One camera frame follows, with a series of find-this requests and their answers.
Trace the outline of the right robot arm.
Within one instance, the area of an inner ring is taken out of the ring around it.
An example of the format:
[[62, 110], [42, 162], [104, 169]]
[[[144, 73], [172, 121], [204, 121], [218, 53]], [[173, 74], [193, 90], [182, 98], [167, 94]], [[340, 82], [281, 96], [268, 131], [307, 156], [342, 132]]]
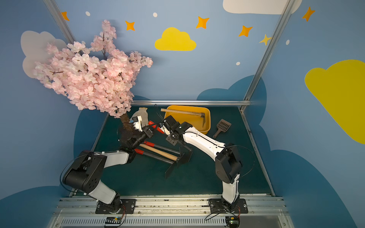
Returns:
[[234, 144], [224, 144], [198, 131], [191, 124], [163, 122], [167, 128], [168, 140], [180, 143], [182, 146], [190, 144], [207, 154], [215, 162], [215, 173], [222, 181], [222, 204], [227, 208], [236, 206], [240, 199], [239, 178], [243, 167], [240, 154]]

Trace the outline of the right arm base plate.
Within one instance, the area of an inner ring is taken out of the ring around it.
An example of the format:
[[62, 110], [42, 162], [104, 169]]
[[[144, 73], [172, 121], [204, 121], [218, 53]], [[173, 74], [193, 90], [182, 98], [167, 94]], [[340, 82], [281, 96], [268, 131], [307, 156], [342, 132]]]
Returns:
[[229, 204], [222, 197], [208, 199], [211, 213], [227, 212], [233, 214], [248, 214], [248, 205], [245, 199], [238, 198], [233, 204]]

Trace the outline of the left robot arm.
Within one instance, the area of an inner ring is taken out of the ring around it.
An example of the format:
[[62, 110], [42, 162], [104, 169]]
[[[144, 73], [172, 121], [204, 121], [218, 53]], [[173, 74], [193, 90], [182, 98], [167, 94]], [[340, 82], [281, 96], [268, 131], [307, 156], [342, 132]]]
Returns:
[[110, 189], [101, 177], [105, 168], [129, 164], [136, 156], [135, 149], [146, 138], [154, 135], [152, 126], [145, 126], [142, 131], [123, 132], [121, 150], [109, 153], [82, 151], [62, 177], [62, 183], [82, 191], [98, 201], [96, 213], [120, 214], [123, 204], [120, 194]]

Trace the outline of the red grip rake back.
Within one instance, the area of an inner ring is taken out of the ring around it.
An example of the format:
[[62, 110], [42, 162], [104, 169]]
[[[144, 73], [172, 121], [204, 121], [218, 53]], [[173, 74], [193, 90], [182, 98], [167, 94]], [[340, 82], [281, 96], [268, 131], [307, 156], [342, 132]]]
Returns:
[[[148, 122], [148, 125], [153, 126], [155, 128], [155, 130], [157, 130], [158, 132], [162, 133], [163, 135], [166, 135], [163, 132], [163, 130], [160, 128], [160, 125], [159, 124], [155, 124], [154, 122], [149, 121]], [[186, 163], [188, 163], [190, 161], [190, 158], [191, 158], [192, 153], [193, 153], [192, 148], [188, 147], [187, 145], [184, 145], [184, 146], [179, 146], [179, 150], [176, 150], [176, 151], [179, 151], [179, 152], [182, 152], [182, 153], [187, 153], [187, 156], [185, 157], [185, 160], [184, 161], [186, 161]]]

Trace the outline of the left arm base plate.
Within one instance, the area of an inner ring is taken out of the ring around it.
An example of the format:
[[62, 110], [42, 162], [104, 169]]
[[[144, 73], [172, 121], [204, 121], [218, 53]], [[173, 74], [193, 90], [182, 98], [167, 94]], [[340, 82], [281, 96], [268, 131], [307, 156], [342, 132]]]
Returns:
[[136, 206], [136, 199], [116, 199], [111, 204], [101, 201], [97, 203], [96, 214], [133, 214]]

